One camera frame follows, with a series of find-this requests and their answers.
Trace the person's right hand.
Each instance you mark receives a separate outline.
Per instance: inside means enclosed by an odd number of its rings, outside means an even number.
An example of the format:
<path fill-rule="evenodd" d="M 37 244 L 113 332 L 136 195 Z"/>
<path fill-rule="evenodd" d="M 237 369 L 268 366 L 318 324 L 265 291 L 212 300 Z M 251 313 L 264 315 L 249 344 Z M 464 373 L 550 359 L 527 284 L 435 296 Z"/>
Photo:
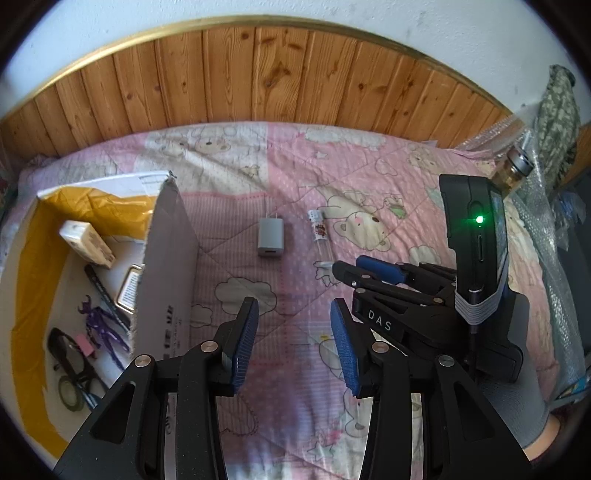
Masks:
<path fill-rule="evenodd" d="M 560 419 L 550 414 L 541 434 L 530 445 L 523 449 L 528 460 L 534 462 L 540 459 L 555 443 L 558 438 L 562 424 Z"/>

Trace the grey sleeve forearm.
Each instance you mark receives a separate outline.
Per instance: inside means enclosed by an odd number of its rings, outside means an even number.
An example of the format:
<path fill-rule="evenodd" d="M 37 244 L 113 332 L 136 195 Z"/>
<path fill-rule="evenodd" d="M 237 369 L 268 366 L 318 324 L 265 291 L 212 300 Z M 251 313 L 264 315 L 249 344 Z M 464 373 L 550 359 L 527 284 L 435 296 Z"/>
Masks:
<path fill-rule="evenodd" d="M 530 363 L 524 362 L 514 383 L 488 380 L 480 384 L 479 390 L 523 449 L 541 434 L 550 411 Z"/>

